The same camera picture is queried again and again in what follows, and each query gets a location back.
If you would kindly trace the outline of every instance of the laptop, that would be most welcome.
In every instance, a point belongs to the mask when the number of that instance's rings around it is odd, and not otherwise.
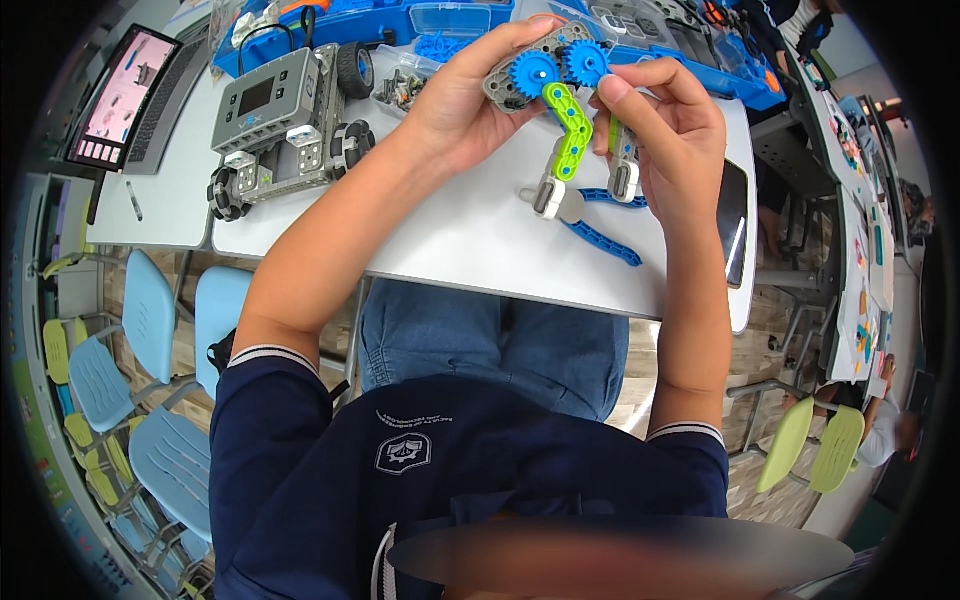
[[[132,25],[94,87],[66,159],[129,175],[156,174],[208,62],[205,28],[178,41]]]

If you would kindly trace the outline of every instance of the laptop screen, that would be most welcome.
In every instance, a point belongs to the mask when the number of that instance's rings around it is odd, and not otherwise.
[[[67,160],[122,169],[144,108],[180,47],[169,37],[131,26],[104,67]]]

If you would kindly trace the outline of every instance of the shirt logo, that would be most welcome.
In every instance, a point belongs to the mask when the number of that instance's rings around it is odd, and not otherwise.
[[[430,464],[432,442],[422,433],[405,433],[380,445],[376,467],[391,475],[400,475],[414,467]]]

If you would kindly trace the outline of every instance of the blue pliers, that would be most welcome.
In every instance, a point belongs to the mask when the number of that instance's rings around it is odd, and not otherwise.
[[[536,197],[537,190],[529,188],[520,190],[520,198],[525,202],[534,203]],[[564,199],[557,210],[557,216],[564,222],[564,225],[592,246],[621,258],[631,267],[639,267],[642,265],[643,261],[640,260],[640,255],[633,249],[619,242],[614,242],[603,233],[584,223],[584,213],[587,210],[588,202],[610,203],[624,208],[646,208],[646,199],[643,196],[636,196],[632,202],[621,203],[615,200],[609,191],[599,187],[567,189],[564,193]]]

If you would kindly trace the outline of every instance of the laptop keyboard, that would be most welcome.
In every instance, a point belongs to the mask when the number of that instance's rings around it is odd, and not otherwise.
[[[160,122],[163,110],[167,107],[170,95],[174,93],[174,88],[183,77],[186,67],[190,65],[197,51],[206,43],[205,39],[198,40],[183,49],[174,57],[173,63],[163,76],[163,81],[156,89],[156,93],[150,100],[147,111],[143,113],[140,125],[133,138],[133,144],[130,146],[130,153],[127,154],[127,162],[142,162],[147,157],[147,149],[150,147],[150,140],[154,137],[156,125]]]

